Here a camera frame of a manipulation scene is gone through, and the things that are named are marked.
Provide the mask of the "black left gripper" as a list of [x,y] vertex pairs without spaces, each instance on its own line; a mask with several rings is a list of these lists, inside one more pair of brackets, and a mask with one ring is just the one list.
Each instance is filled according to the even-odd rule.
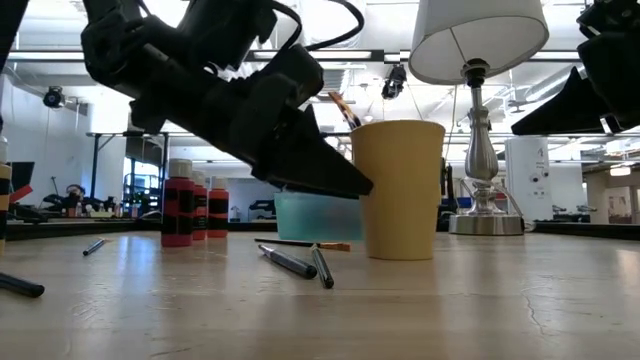
[[293,104],[280,74],[195,81],[162,75],[132,102],[132,121],[157,132],[170,120],[248,164],[252,175],[290,191],[355,199],[373,182],[320,134],[312,105]]

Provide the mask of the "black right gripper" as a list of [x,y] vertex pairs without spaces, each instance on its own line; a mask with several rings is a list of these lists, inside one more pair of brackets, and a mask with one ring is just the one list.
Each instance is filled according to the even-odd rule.
[[605,32],[578,46],[587,77],[573,68],[563,88],[511,126],[514,135],[603,133],[601,120],[640,126],[640,32]]

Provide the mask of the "paintbrushes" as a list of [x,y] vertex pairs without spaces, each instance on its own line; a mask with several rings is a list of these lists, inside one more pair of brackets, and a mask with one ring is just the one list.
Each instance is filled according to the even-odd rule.
[[328,96],[336,104],[351,130],[362,125],[359,117],[351,110],[347,102],[339,93],[331,91],[328,93]]

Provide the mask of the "yellow plastic cup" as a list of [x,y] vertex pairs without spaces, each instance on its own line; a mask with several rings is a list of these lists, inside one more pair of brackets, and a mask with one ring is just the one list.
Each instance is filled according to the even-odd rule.
[[443,126],[422,120],[376,122],[351,133],[353,163],[373,182],[360,198],[369,257],[433,258],[444,135]]

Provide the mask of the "small red-orange paint bottle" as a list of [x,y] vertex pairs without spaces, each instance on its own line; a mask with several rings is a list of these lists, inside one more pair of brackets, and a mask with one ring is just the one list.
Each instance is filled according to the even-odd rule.
[[229,192],[227,179],[213,177],[208,192],[208,226],[209,238],[226,238],[228,235]]

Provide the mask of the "black paintbrush silver ferrule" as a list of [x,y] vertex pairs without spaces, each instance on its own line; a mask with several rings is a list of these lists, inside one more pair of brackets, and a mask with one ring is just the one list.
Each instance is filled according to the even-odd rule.
[[313,279],[317,276],[317,269],[313,265],[293,255],[261,244],[258,248],[269,260],[304,279]]

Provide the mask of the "small red paint bottle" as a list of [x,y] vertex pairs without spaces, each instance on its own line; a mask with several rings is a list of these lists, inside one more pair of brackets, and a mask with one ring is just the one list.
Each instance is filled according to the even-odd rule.
[[193,171],[192,176],[195,184],[193,240],[202,241],[207,238],[208,193],[205,187],[204,173],[201,171]]

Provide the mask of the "small magenta paint bottle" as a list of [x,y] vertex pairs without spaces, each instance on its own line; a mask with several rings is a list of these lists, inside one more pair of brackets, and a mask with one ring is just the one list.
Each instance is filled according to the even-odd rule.
[[187,247],[193,241],[194,190],[192,161],[170,159],[169,175],[164,182],[161,245]]

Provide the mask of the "teal plastic bin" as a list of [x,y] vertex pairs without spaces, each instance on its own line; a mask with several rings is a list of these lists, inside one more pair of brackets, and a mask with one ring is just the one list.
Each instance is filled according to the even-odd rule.
[[274,194],[278,236],[283,240],[354,242],[363,239],[360,203],[315,194]]

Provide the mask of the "black overhead crossbar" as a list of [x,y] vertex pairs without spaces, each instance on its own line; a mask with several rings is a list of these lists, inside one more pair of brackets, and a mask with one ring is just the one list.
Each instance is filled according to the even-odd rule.
[[[250,50],[246,55],[247,62],[267,62],[276,54],[275,50]],[[384,62],[399,63],[409,60],[410,52],[385,52],[384,50],[320,50],[311,55],[319,62]],[[7,56],[9,62],[44,62],[44,63],[82,63],[84,54],[81,51],[28,51],[15,50]],[[576,51],[542,50],[528,59],[528,62],[539,63],[573,63],[579,62]]]

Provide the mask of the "silver lamp with white shade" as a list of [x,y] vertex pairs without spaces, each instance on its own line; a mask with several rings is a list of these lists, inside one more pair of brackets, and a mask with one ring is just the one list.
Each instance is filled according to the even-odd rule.
[[411,74],[433,85],[470,88],[470,141],[465,173],[471,209],[449,218],[449,232],[520,236],[524,219],[495,205],[498,160],[489,137],[482,86],[489,77],[530,59],[549,38],[540,0],[420,0],[408,58]]

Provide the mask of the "black background robot arms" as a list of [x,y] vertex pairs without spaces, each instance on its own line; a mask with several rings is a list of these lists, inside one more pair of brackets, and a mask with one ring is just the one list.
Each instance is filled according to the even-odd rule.
[[68,185],[63,194],[57,192],[57,183],[51,178],[55,193],[45,196],[42,209],[52,216],[70,218],[120,218],[121,204],[113,196],[99,200],[86,194],[86,189],[79,184]]

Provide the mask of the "black monitor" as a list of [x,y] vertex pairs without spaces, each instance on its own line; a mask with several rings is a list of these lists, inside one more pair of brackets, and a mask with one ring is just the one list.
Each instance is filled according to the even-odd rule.
[[31,179],[35,167],[34,162],[11,162],[10,166],[12,168],[11,194],[14,190],[22,186],[31,186]]

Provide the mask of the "black aluminium table frame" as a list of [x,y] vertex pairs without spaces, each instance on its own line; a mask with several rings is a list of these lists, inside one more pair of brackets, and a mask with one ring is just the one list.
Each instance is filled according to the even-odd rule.
[[[39,224],[10,222],[6,226],[4,239],[6,241],[19,241],[119,232],[150,231],[159,233],[160,230],[161,224],[155,220],[63,221]],[[607,225],[570,222],[537,222],[533,232],[640,241],[640,225],[629,224]]]

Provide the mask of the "black background gantry frame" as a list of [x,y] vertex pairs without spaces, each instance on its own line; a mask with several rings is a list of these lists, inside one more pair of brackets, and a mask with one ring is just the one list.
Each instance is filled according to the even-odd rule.
[[91,139],[87,195],[109,202],[124,212],[139,212],[141,203],[151,209],[160,205],[169,134],[142,131],[89,132]]

